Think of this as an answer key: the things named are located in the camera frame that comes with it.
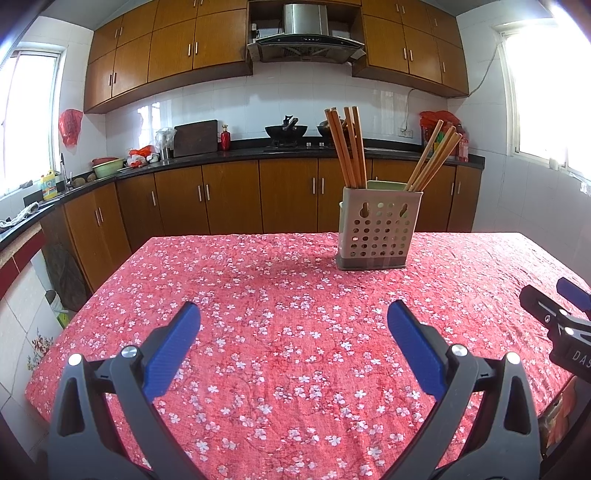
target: pink floral tablecloth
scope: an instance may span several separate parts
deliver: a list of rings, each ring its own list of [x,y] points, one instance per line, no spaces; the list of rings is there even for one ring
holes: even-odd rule
[[[49,419],[69,355],[140,344],[190,300],[202,331],[154,405],[193,462],[210,479],[350,480],[379,478],[433,406],[387,329],[396,299],[476,355],[519,353],[538,412],[570,378],[548,360],[546,331],[518,295],[531,283],[579,313],[556,281],[587,287],[522,235],[417,233],[406,269],[355,273],[336,268],[336,245],[335,234],[153,238],[61,334],[27,397]],[[147,463],[108,397],[131,458]]]

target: plastic bowl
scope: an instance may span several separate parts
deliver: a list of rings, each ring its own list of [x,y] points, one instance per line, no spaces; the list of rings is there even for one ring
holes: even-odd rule
[[[96,178],[104,179],[110,177],[111,175],[115,175],[117,170],[123,167],[124,161],[125,160],[123,158],[119,160],[111,160],[93,167],[92,170],[95,171]]]

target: power socket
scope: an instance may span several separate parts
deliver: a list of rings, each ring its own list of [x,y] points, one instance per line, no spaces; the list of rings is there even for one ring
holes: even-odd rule
[[[404,137],[404,138],[412,138],[413,137],[413,131],[410,129],[406,129],[403,130],[402,128],[398,129],[398,136],[399,137]]]

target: keyhole-shaped hole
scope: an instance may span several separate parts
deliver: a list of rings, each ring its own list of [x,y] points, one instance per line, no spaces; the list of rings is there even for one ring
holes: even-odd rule
[[[369,205],[367,202],[363,204],[363,208],[359,211],[359,216],[361,218],[367,218],[369,216]]]

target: red bottle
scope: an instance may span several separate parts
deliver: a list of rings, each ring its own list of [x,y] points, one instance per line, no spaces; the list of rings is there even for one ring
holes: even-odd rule
[[[223,151],[230,150],[230,132],[227,125],[222,125],[223,132],[220,135],[220,147]]]

